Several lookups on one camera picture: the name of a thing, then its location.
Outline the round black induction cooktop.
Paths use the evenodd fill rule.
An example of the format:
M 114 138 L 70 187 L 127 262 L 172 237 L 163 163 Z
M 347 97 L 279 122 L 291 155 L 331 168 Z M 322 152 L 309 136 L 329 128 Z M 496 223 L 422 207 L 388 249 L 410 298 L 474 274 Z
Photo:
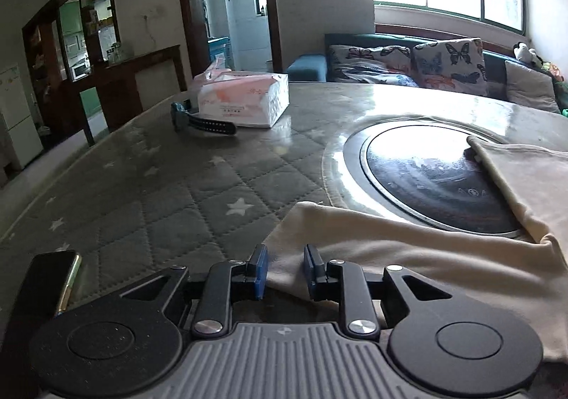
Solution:
M 372 208 L 449 232 L 519 239 L 524 229 L 467 138 L 493 133 L 426 118 L 379 121 L 346 139 L 343 157 Z

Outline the pink tissue pack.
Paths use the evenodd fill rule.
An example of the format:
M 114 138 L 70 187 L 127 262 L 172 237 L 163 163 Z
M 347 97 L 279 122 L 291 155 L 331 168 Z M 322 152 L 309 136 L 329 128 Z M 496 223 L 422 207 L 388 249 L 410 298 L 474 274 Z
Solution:
M 192 85 L 201 117 L 239 127 L 272 128 L 290 104 L 287 74 L 234 71 L 220 58 Z

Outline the black smartphone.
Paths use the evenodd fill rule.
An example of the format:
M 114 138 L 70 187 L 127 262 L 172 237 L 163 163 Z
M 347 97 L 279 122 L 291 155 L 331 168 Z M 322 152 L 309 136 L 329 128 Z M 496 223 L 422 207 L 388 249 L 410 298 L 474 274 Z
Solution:
M 21 349 L 43 324 L 63 312 L 82 261 L 75 250 L 36 255 L 12 306 L 4 346 Z

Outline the white refrigerator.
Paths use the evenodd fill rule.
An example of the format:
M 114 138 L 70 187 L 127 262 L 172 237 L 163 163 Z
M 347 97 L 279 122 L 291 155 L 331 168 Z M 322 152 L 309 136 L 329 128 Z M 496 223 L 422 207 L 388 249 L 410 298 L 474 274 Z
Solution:
M 17 170 L 22 170 L 43 146 L 16 65 L 1 71 L 1 147 Z

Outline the light blue small cabinet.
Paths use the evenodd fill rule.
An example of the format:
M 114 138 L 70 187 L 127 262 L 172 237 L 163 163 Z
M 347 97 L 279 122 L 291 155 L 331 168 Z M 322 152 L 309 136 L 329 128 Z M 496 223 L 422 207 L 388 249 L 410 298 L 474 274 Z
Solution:
M 216 58 L 224 58 L 224 64 L 228 68 L 233 68 L 233 58 L 231 51 L 231 42 L 228 35 L 219 38 L 210 38 L 208 40 L 208 50 L 210 61 L 215 61 Z

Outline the plain grey cushion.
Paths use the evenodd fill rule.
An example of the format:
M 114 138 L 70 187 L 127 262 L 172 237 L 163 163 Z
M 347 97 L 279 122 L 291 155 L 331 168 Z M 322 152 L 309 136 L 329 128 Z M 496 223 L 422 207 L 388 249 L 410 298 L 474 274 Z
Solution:
M 506 61 L 506 96 L 517 105 L 559 114 L 553 79 L 513 61 Z

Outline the cream knit garment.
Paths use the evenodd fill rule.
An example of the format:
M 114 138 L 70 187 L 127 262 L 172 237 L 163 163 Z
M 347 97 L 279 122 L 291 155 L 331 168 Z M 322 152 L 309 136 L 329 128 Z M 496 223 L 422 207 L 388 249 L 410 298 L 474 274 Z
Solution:
M 268 285 L 302 299 L 303 248 L 377 272 L 400 264 L 514 312 L 540 336 L 546 361 L 567 360 L 567 155 L 469 137 L 531 240 L 445 232 L 299 202 L 266 238 Z

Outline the black wrist watch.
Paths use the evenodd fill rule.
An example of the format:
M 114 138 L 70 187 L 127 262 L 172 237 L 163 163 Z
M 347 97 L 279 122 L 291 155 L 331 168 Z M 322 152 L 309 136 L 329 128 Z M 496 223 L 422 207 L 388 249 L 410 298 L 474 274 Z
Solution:
M 200 117 L 197 113 L 188 110 L 185 103 L 172 102 L 170 104 L 170 118 L 176 132 L 192 128 L 223 136 L 235 136 L 237 133 L 237 127 L 234 123 Z

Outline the blue corner sofa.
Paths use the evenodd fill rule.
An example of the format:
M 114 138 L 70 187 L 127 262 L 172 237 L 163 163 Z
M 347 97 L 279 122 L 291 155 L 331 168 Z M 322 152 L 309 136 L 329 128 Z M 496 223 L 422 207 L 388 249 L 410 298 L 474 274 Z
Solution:
M 494 52 L 480 38 L 430 39 L 392 34 L 327 34 L 322 54 L 287 68 L 294 82 L 393 84 L 439 89 L 567 114 L 567 82 L 539 58 Z

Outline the upright butterfly print pillow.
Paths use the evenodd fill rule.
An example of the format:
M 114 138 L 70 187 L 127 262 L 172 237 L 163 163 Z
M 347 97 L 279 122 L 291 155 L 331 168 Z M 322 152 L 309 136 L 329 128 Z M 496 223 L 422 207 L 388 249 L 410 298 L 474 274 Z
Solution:
M 421 43 L 413 48 L 413 55 L 422 87 L 476 96 L 487 95 L 480 38 Z

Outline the black white plush toy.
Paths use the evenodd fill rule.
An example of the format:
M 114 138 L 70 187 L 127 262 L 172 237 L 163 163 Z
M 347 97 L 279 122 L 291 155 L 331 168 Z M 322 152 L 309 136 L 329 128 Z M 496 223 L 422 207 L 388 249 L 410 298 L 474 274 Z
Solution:
M 541 68 L 543 65 L 542 59 L 536 54 L 533 48 L 530 48 L 526 43 L 518 42 L 513 46 L 513 53 L 517 61 L 529 65 L 534 68 Z

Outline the dark wooden door frame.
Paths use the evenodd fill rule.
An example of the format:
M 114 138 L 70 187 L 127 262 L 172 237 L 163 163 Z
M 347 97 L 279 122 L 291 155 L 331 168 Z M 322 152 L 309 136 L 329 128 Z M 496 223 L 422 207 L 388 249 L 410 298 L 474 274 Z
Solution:
M 284 71 L 276 0 L 267 0 L 272 69 Z M 208 40 L 202 0 L 180 0 L 181 16 L 192 77 L 209 65 Z

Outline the dark wooden sideboard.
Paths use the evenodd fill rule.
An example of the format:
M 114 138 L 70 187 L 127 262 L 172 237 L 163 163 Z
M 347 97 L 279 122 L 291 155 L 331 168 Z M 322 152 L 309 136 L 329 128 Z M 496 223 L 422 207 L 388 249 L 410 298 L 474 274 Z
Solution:
M 118 64 L 103 66 L 84 79 L 69 82 L 65 86 L 66 96 L 78 100 L 80 104 L 82 92 L 93 87 L 102 88 L 102 91 L 98 91 L 99 102 L 108 131 L 113 133 L 143 112 L 136 74 L 168 61 L 173 64 L 179 91 L 187 91 L 180 45 L 177 44 Z

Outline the flat butterfly print pillow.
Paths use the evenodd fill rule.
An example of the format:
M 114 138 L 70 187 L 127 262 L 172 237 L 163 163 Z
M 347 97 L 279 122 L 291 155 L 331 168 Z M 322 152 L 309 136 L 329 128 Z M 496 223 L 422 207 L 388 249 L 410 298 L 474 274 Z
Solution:
M 413 78 L 413 62 L 408 47 L 337 44 L 329 46 L 327 53 L 333 82 L 419 87 Z

